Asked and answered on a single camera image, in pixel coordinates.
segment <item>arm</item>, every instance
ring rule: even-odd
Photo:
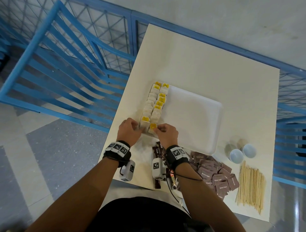
[[[131,118],[119,126],[117,141],[134,145],[141,135]],[[30,231],[84,231],[96,216],[118,168],[116,160],[103,158],[83,178],[61,195],[28,229]]]
[[[178,131],[175,127],[161,124],[154,131],[165,149],[177,145]],[[175,173],[192,179],[202,179],[188,163],[179,164]],[[186,206],[194,220],[209,224],[215,232],[245,232],[237,217],[203,181],[177,177]]]

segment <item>pile of wooden stirrers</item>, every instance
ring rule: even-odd
[[[263,210],[266,188],[265,177],[258,169],[249,167],[244,161],[240,167],[239,183],[240,187],[235,202],[238,205],[242,203],[254,206],[260,215]]]

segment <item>white table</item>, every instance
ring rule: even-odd
[[[267,180],[261,215],[252,207],[237,206],[237,189],[224,202],[235,213],[269,221],[278,77],[276,68],[149,25],[103,149],[116,140],[124,119],[140,120],[145,97],[155,81],[219,101],[224,115],[214,157],[239,177],[240,165],[227,159],[225,147],[237,146],[244,139],[257,148],[255,158],[245,158],[247,164],[259,168]],[[151,148],[156,141],[142,135],[131,148],[131,159],[136,162],[131,184],[154,189]],[[119,180],[119,169],[114,179]],[[165,184],[161,190],[169,191]]]

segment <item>white tray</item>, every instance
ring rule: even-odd
[[[217,148],[222,111],[220,102],[170,85],[158,124],[175,126],[181,147],[212,155]]]

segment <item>hand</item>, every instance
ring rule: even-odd
[[[177,145],[178,131],[174,126],[167,123],[160,124],[154,129],[154,132],[165,149],[172,145]]]
[[[140,138],[142,133],[142,130],[138,130],[137,126],[138,122],[136,122],[134,119],[128,118],[127,120],[124,120],[119,126],[116,141],[123,140],[130,146],[133,146]]]

